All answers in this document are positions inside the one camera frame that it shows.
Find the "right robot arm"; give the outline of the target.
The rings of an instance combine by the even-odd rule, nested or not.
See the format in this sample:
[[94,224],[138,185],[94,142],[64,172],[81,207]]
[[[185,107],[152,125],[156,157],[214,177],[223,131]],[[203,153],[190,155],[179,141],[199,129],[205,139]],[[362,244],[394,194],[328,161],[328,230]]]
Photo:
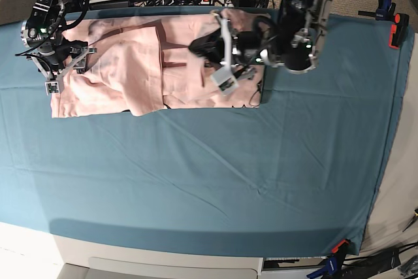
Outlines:
[[88,70],[87,55],[94,49],[84,41],[70,41],[64,32],[78,26],[89,10],[90,0],[36,0],[30,17],[23,22],[21,40],[26,51],[16,57],[36,61],[47,79],[55,79],[66,67],[68,59],[75,62],[78,74]]

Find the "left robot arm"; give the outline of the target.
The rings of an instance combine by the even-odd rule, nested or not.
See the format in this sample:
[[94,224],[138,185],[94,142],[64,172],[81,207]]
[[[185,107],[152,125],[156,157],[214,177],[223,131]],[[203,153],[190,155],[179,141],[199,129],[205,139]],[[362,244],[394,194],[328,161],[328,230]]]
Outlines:
[[318,65],[332,1],[281,0],[276,20],[256,16],[250,31],[233,29],[231,20],[217,12],[219,28],[195,39],[189,51],[218,67],[216,80],[251,77],[258,65],[307,73]]

